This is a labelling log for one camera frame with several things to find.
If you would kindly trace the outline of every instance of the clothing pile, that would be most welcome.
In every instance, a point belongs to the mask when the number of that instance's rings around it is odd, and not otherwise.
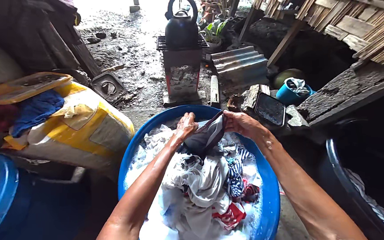
[[[256,160],[222,113],[200,122],[170,161],[140,239],[250,239],[260,221],[262,179]],[[138,146],[125,178],[131,186],[173,134],[165,125]]]

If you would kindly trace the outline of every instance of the soapy water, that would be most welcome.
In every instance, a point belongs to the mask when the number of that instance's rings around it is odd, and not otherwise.
[[[148,135],[145,135],[145,139],[136,148],[133,160],[131,161],[128,172],[125,176],[125,180],[124,180],[125,189],[131,186],[131,184],[143,172],[146,166],[153,160],[153,158],[157,155],[157,153],[168,142],[173,132],[172,129],[175,129],[175,126],[177,125],[177,121],[178,119],[167,122],[167,125],[170,126],[171,128],[167,127],[166,125],[161,125],[160,128],[155,128],[151,132],[149,132]],[[150,146],[153,143],[149,143],[149,141],[148,142],[145,141],[147,138],[149,139],[149,135],[152,137],[155,137],[155,135],[157,135],[157,137],[160,138],[160,142],[163,142],[163,144],[160,144],[158,146]],[[236,144],[237,146],[239,145],[243,147],[243,144],[241,144],[239,138],[234,133],[230,133],[230,132],[225,133],[223,138],[219,142],[219,144],[222,146],[231,146],[232,143]],[[231,231],[224,230],[217,221],[212,220],[213,232],[211,234],[212,236],[211,239],[224,239],[224,240],[254,239],[254,233],[257,227],[259,226],[260,218],[262,217],[261,212],[262,212],[262,204],[263,204],[262,202],[263,182],[259,174],[259,171],[257,170],[256,159],[252,154],[250,154],[248,158],[243,160],[242,177],[244,179],[247,179],[249,183],[252,183],[259,187],[260,189],[259,199],[254,203],[242,202],[245,213],[247,215],[245,219],[243,219],[238,224],[238,226],[236,226]],[[164,204],[162,202],[166,201],[164,200],[166,198],[181,199],[181,197],[182,197],[182,194],[179,189],[171,189],[170,191],[167,191],[167,190],[162,190],[160,187],[157,195],[155,196],[154,203],[152,204],[151,209],[149,210],[149,213],[148,213],[149,219],[151,219],[150,216],[152,216],[152,220],[154,220],[155,218],[160,220],[161,223],[158,223],[158,224],[163,224],[165,226],[168,226],[174,229],[170,234],[167,234],[167,237],[170,239],[179,239],[178,235],[182,235],[181,231],[179,231],[179,234],[177,234],[178,229],[176,229],[176,221],[181,215],[180,213],[181,207],[178,201],[171,201],[171,204],[169,205],[168,208],[163,207]],[[192,238],[181,236],[180,239],[192,239]]]

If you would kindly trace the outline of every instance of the blue barrel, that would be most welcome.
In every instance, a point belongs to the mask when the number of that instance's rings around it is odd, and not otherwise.
[[[72,240],[89,202],[85,185],[44,181],[0,154],[0,240]]]
[[[303,100],[305,100],[308,96],[316,93],[314,90],[312,90],[309,85],[305,84],[305,87],[309,90],[309,95],[307,96],[300,96],[297,93],[295,93],[293,90],[291,90],[288,86],[287,83],[284,83],[282,87],[278,90],[276,93],[276,98],[284,103],[284,105],[292,105],[292,104],[297,104],[301,103]]]
[[[137,131],[136,135],[131,140],[130,144],[125,151],[124,157],[120,167],[120,174],[118,178],[118,198],[121,199],[125,193],[124,180],[127,174],[130,163],[133,159],[134,152],[146,133],[149,133],[153,128],[160,127],[167,121],[181,117],[186,112],[195,113],[196,119],[211,119],[214,117],[220,109],[203,105],[183,105],[175,108],[167,109],[147,121]],[[266,161],[257,145],[250,139],[239,135],[241,142],[245,148],[256,157],[257,167],[262,177],[263,186],[263,201],[262,204],[262,217],[260,219],[259,227],[255,229],[256,239],[275,239],[276,231],[278,228],[278,221],[280,220],[280,189],[278,187],[278,179],[275,176],[274,171]]]

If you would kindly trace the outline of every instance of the concrete floor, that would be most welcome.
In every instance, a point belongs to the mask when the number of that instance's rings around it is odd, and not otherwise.
[[[137,92],[137,98],[129,103],[116,106],[131,119],[134,127],[139,129],[148,119],[160,113],[162,108],[163,82],[149,80],[151,76],[162,76],[163,68],[159,53],[155,50],[155,36],[163,35],[166,19],[166,5],[155,0],[140,0],[141,10],[130,14],[132,0],[76,0],[75,5],[82,17],[78,29],[83,38],[94,32],[118,32],[117,39],[104,39],[101,44],[88,46],[101,67],[110,67],[126,63],[132,68],[115,72],[120,82],[130,92]],[[147,87],[139,90],[138,84]],[[116,184],[92,174],[92,207],[85,227],[76,239],[95,239],[105,220],[116,204]],[[277,240],[309,239],[302,222],[285,195],[281,195],[281,214]]]

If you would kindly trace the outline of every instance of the kettle handle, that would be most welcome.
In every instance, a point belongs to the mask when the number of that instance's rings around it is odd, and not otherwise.
[[[191,22],[196,22],[196,19],[198,18],[198,8],[196,7],[196,3],[193,0],[188,0],[188,2],[192,7],[192,12],[193,12]],[[174,0],[170,0],[168,2],[168,9],[167,9],[167,12],[165,13],[165,17],[167,18],[167,20],[170,20],[171,18],[173,18],[173,3],[174,3]]]

